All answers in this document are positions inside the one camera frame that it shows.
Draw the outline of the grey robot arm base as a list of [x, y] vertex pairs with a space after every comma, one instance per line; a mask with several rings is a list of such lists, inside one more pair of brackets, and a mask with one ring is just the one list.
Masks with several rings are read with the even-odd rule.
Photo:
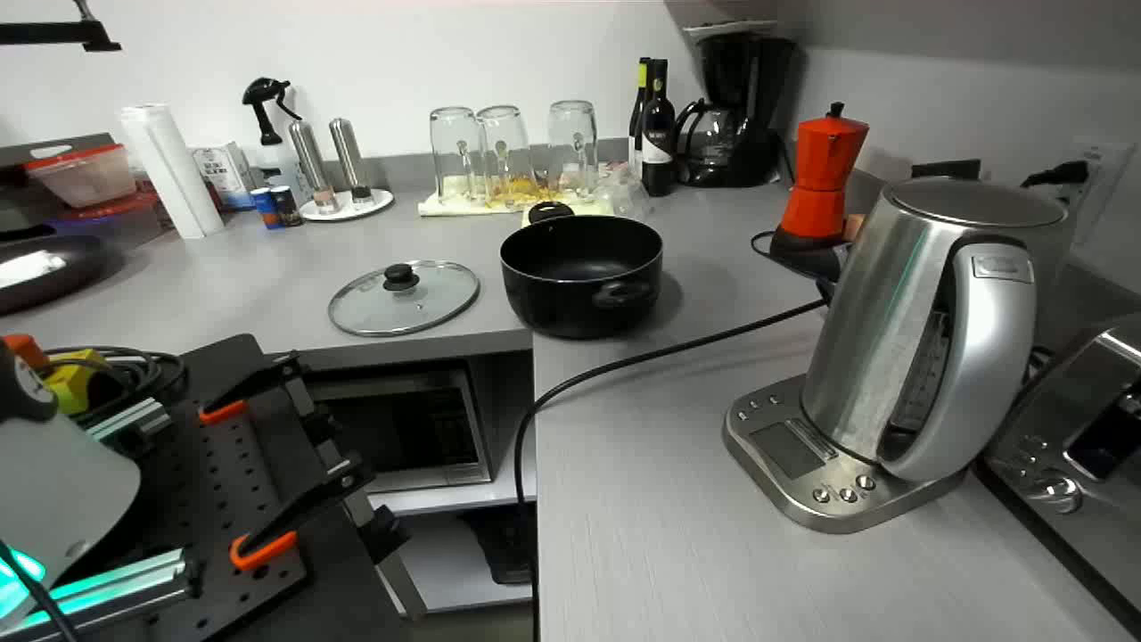
[[89, 440], [42, 378], [0, 344], [0, 542], [53, 586], [129, 513], [140, 466]]

